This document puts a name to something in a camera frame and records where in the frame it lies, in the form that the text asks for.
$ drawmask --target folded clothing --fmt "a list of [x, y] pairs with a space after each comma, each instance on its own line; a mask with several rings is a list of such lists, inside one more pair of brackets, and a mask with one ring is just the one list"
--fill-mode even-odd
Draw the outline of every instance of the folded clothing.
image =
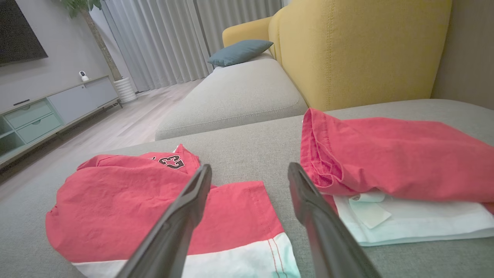
[[362, 246], [494, 236], [494, 218], [479, 203], [390, 196], [380, 202], [356, 202], [346, 196], [334, 196], [334, 201], [340, 219]]
[[323, 194], [494, 202], [494, 147], [440, 122], [341, 121], [310, 108], [300, 164]]
[[300, 164], [360, 245], [494, 235], [494, 147], [443, 123], [310, 108]]
[[[199, 167], [182, 145], [81, 164], [46, 214], [50, 244], [88, 277], [114, 277]], [[300, 277], [262, 182], [211, 186], [183, 277]]]

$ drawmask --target drawer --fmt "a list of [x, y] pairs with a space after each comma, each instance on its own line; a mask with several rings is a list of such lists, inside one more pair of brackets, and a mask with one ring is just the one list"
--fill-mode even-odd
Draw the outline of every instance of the drawer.
[[60, 126], [60, 122], [53, 114], [35, 121], [34, 123], [19, 129], [17, 132], [29, 143]]
[[44, 100], [41, 100], [9, 113], [5, 115], [5, 118], [16, 129], [51, 112], [48, 104]]

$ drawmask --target tv stand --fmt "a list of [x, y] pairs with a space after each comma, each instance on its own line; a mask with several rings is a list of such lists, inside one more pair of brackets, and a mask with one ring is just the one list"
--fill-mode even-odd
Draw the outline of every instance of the tv stand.
[[87, 116], [120, 103], [108, 76], [0, 112], [0, 169]]

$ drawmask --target green leaves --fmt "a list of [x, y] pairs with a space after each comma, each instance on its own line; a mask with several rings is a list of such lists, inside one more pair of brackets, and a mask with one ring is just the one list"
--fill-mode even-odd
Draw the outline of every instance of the green leaves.
[[69, 11], [70, 17], [76, 17], [80, 10], [90, 11], [96, 6], [101, 9], [102, 0], [60, 0], [62, 5]]

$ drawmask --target white plant pot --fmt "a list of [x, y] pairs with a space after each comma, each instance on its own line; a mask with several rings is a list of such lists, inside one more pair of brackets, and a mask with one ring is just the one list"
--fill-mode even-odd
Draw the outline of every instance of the white plant pot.
[[115, 81], [114, 84], [117, 88], [117, 93], [119, 94], [120, 101], [122, 103], [129, 103], [137, 99], [134, 89], [132, 89], [132, 85], [130, 84], [129, 77]]

